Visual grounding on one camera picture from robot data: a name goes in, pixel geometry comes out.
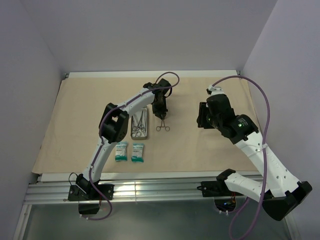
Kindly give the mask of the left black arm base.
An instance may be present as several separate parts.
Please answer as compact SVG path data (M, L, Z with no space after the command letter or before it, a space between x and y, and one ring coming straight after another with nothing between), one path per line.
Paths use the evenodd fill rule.
M97 189L101 191L108 200L113 199L113 184L98 184ZM69 202L78 202L78 212L82 215L95 215L100 210L103 197L91 187L90 193L83 192L76 184L70 186L68 198Z

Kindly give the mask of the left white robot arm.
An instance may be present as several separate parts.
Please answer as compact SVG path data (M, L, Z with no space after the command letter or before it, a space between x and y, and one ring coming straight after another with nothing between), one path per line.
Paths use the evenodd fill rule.
M86 200L96 197L102 170L116 144L127 135L130 118L147 105L156 107L156 114L166 110L165 95L171 90L169 81L162 78L158 83L144 84L137 94L126 101L107 104L99 124L98 143L92 160L76 178L75 185L82 197Z

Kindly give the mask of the beige cloth wrap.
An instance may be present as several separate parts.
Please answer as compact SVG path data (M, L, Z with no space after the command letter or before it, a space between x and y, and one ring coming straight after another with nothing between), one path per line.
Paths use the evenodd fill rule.
M250 91L254 85L244 79L219 82L216 77L165 77L173 84L167 98L166 126L152 113L144 140L143 162L117 162L113 153L104 166L106 173L255 171L248 157L216 129L197 125L199 104L208 98L207 88L221 87L237 115L257 120ZM155 78L106 77L68 78L62 81L32 172L80 173L90 163L99 141L99 123L109 103L131 99L144 84Z

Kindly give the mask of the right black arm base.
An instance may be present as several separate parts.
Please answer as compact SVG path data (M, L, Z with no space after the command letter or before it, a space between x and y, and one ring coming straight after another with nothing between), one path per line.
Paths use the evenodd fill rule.
M217 180L202 181L196 189L201 191L204 198L243 196L241 193L230 191L224 183Z

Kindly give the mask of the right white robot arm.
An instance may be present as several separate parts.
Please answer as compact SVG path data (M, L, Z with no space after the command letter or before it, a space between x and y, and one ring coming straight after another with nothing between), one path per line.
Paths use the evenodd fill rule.
M211 95L200 102L197 126L216 129L229 139L253 163L266 183L240 175L233 169L221 172L215 181L203 181L198 187L203 197L218 197L238 193L262 202L264 211L280 221L295 209L312 191L308 181L300 181L281 163L273 151L263 143L263 135L252 119L236 115L224 93Z

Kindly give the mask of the teal sterile packet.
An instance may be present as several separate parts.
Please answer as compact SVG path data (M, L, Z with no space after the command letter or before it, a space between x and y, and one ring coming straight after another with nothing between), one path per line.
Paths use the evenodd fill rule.
M121 141L116 144L116 146L115 146L115 161L116 162L122 162L122 161L126 162L128 160L127 147L128 147L127 141Z
M144 154L144 144L143 143L133 143L132 146L132 156L131 161L134 163L143 163L143 154Z

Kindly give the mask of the steel hemostat forceps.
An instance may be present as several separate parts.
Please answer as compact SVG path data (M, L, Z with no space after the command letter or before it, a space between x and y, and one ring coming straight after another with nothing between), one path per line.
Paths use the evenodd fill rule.
M164 113L164 114L158 115L157 117L160 118L161 122L160 122L160 125L158 125L155 128L155 130L157 132L160 132L162 129L164 129L166 132L169 132L171 128L169 126L166 126L165 124L166 114Z

